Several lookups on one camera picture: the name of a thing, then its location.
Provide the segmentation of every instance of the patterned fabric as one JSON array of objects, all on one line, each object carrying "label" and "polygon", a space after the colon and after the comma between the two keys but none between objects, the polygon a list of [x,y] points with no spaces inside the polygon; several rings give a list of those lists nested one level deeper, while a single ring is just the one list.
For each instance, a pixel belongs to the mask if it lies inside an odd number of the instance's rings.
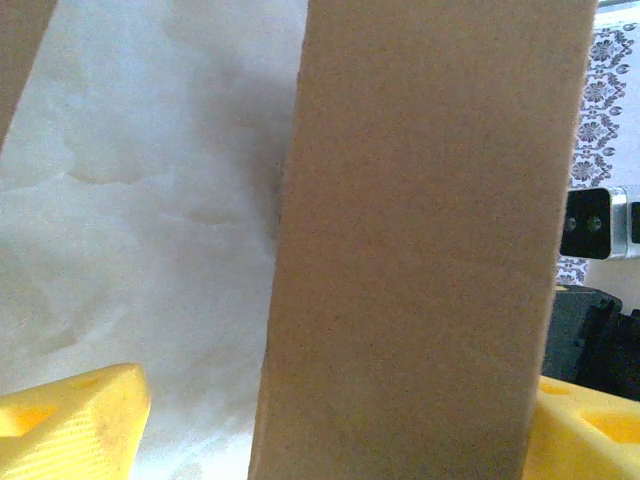
[{"label": "patterned fabric", "polygon": [[[625,60],[633,53],[629,32],[637,23],[596,29],[589,52],[589,65],[580,107],[579,126],[573,151],[570,188],[596,187],[611,178],[618,138],[620,100],[625,96],[625,76],[631,70]],[[557,282],[581,285],[587,261],[560,256]]]}]

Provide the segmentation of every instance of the cardboard panel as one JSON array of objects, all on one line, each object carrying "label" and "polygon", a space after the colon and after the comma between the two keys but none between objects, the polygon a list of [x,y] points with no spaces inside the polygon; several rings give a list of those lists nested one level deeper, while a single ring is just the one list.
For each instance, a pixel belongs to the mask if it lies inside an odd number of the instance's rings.
[{"label": "cardboard panel", "polygon": [[0,149],[56,0],[0,0]]},{"label": "cardboard panel", "polygon": [[593,12],[311,1],[251,479],[519,477]]}]

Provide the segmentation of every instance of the brown cardboard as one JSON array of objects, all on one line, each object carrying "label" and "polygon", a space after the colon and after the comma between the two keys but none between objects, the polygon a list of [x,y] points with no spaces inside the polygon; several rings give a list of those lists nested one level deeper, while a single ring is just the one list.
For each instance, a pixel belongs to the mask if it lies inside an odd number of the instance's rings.
[{"label": "brown cardboard", "polygon": [[56,0],[0,0],[0,150]]},{"label": "brown cardboard", "polygon": [[593,14],[311,0],[252,480],[519,477]]}]

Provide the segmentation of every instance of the white fabric backdrop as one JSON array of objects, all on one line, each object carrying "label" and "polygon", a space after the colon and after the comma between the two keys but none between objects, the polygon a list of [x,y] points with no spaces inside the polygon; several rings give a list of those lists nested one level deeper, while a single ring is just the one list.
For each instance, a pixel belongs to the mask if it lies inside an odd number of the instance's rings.
[{"label": "white fabric backdrop", "polygon": [[134,479],[246,478],[304,0],[60,0],[0,159],[0,393],[139,362]]},{"label": "white fabric backdrop", "polygon": [[[640,8],[596,16],[594,39],[580,109],[570,186],[584,188],[640,184]],[[629,283],[619,281],[636,262],[587,262],[561,258],[558,282],[602,287],[629,297]]]}]

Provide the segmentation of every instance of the hole in yellow foam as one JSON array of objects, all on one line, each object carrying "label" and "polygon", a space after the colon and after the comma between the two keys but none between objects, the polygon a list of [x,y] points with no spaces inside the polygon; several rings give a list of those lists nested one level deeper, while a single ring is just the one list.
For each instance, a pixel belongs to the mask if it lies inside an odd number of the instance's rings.
[{"label": "hole in yellow foam", "polygon": [[582,418],[618,443],[640,443],[640,415],[584,412]]},{"label": "hole in yellow foam", "polygon": [[55,407],[0,408],[0,437],[21,437],[44,422],[56,411]]},{"label": "hole in yellow foam", "polygon": [[545,393],[550,393],[551,395],[569,395],[571,393],[571,391],[566,388],[555,387],[546,382],[540,382],[538,384],[538,388]]}]

